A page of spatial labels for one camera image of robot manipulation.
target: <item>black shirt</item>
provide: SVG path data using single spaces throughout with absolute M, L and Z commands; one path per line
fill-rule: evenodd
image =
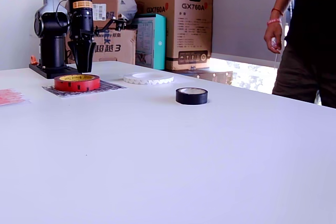
M 286 41 L 292 46 L 336 46 L 336 0 L 296 0 Z

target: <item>teal box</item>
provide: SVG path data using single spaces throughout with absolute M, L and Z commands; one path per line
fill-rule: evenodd
M 138 30 L 135 64 L 164 70 L 166 56 L 166 18 L 159 14 L 137 15 L 132 28 Z

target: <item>barcode label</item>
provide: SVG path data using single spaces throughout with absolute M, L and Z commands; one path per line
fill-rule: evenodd
M 105 20 L 106 20 L 106 4 L 94 4 L 93 21 L 105 21 Z

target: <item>red bracelet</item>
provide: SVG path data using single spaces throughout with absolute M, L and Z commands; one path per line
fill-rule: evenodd
M 267 26 L 269 26 L 270 24 L 275 23 L 275 22 L 282 23 L 282 20 L 281 20 L 281 18 L 271 19 L 269 22 L 267 22 Z
M 279 9 L 276 9 L 276 8 L 273 8 L 272 11 L 271 11 L 271 13 L 272 13 L 274 10 L 276 10 L 277 12 L 279 12 L 279 13 L 283 16 L 283 12 L 282 12 L 281 10 L 279 10 Z

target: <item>hand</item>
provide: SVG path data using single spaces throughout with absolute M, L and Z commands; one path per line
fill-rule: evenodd
M 267 48 L 275 54 L 279 54 L 282 49 L 282 24 L 281 23 L 271 23 L 268 25 L 264 40 L 267 43 Z M 272 44 L 272 38 L 276 39 L 276 43 Z

